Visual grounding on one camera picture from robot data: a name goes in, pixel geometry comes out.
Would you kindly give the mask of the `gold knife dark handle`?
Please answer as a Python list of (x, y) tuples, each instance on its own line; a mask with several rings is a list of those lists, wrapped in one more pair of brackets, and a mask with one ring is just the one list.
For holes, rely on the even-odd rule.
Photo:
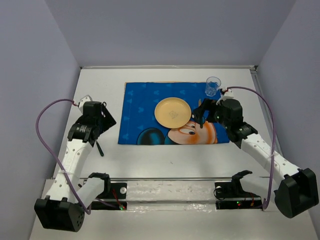
[[(199, 99), (198, 100), (198, 107), (201, 107), (202, 105), (202, 100)], [(204, 116), (204, 113), (203, 113), (203, 110), (202, 108), (200, 109), (200, 114), (199, 114), (199, 117), (198, 117), (198, 121), (199, 121), (199, 125), (200, 125), (200, 128), (202, 129), (203, 128), (203, 116)]]

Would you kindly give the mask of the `tan round plate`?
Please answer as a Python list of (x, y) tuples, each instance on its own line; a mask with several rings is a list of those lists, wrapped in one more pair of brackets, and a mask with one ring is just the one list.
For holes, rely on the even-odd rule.
[(157, 122), (168, 129), (183, 127), (192, 115), (189, 104), (181, 98), (168, 97), (161, 100), (154, 109)]

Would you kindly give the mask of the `clear plastic cup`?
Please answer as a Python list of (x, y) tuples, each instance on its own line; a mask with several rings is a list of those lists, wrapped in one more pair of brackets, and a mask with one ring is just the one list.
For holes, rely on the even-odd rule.
[(221, 86), (221, 80), (218, 77), (210, 76), (206, 79), (205, 94), (209, 97), (215, 96)]

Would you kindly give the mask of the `gold fork dark handle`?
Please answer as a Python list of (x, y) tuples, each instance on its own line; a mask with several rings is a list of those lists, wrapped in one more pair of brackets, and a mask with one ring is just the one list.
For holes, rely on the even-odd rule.
[(100, 146), (98, 141), (96, 141), (96, 146), (97, 146), (97, 149), (98, 149), (98, 152), (99, 152), (100, 156), (103, 157), (105, 154), (104, 154), (104, 152), (103, 152), (103, 150), (102, 150), (102, 148), (101, 148), (101, 146)]

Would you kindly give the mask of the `blue cartoon placemat cloth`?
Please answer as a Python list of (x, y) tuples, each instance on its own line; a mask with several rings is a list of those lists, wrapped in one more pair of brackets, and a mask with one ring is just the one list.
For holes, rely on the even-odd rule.
[(166, 128), (155, 117), (157, 104), (170, 97), (182, 99), (193, 110), (207, 98), (204, 82), (129, 82), (120, 121), (120, 145), (211, 145), (228, 143), (226, 130), (207, 121), (203, 126), (190, 119), (177, 129)]

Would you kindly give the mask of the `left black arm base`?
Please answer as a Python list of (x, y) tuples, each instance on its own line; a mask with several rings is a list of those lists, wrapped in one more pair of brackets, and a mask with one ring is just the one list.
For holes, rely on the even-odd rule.
[(92, 210), (125, 211), (127, 209), (127, 186), (126, 182), (112, 182), (106, 173), (94, 172), (88, 176), (89, 179), (100, 179), (104, 182), (104, 190), (92, 202)]

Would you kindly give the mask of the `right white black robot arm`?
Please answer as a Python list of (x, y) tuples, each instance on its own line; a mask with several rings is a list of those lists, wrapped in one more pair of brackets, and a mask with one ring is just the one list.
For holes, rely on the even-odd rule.
[(310, 168), (302, 169), (289, 162), (269, 146), (258, 131), (244, 121), (243, 108), (238, 100), (206, 98), (191, 116), (200, 126), (205, 121), (221, 124), (228, 139), (269, 172), (263, 210), (273, 200), (278, 210), (291, 219), (319, 204), (316, 174)]

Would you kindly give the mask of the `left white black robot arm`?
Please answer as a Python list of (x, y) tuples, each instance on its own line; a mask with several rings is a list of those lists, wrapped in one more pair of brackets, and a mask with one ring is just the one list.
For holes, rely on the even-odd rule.
[(84, 164), (97, 139), (116, 124), (105, 102), (84, 96), (76, 107), (81, 116), (67, 135), (64, 157), (54, 159), (59, 171), (44, 198), (38, 198), (35, 213), (45, 229), (78, 232), (85, 214), (91, 213), (91, 204), (98, 197), (110, 194), (111, 180), (106, 173), (93, 172), (86, 183), (76, 190)]

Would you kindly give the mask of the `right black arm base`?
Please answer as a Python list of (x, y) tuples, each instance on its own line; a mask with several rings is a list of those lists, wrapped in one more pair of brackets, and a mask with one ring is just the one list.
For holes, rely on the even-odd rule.
[(217, 210), (263, 209), (261, 197), (243, 190), (241, 184), (241, 180), (252, 173), (252, 171), (243, 170), (234, 174), (229, 181), (214, 183), (213, 195)]

